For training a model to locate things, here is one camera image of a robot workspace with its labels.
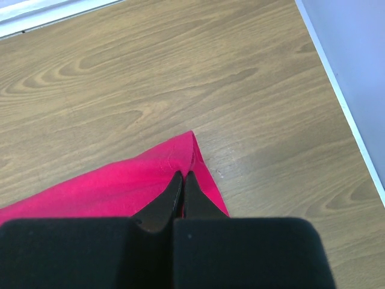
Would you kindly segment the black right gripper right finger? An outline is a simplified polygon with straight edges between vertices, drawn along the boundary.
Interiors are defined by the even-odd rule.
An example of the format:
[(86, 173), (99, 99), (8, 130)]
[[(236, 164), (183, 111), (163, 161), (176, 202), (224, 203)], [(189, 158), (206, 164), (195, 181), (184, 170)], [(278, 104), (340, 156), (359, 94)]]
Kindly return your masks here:
[(334, 288), (321, 238), (295, 217), (230, 218), (189, 172), (173, 223), (175, 288)]

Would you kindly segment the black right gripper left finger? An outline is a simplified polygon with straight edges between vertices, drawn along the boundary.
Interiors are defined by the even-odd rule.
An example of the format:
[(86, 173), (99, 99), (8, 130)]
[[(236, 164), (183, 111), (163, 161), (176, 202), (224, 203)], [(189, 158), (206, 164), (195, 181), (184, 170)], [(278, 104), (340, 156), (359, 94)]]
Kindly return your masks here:
[(132, 217), (15, 219), (1, 226), (2, 288), (170, 288), (183, 176)]

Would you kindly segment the pink t-shirt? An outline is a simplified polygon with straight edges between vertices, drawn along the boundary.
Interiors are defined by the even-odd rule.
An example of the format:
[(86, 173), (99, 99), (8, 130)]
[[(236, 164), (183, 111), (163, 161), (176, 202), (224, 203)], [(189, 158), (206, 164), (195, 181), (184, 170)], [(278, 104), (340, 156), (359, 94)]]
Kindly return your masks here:
[(133, 216), (168, 186), (176, 172), (194, 172), (203, 193), (228, 210), (192, 131), (142, 154), (108, 164), (1, 209), (1, 223), (13, 219)]

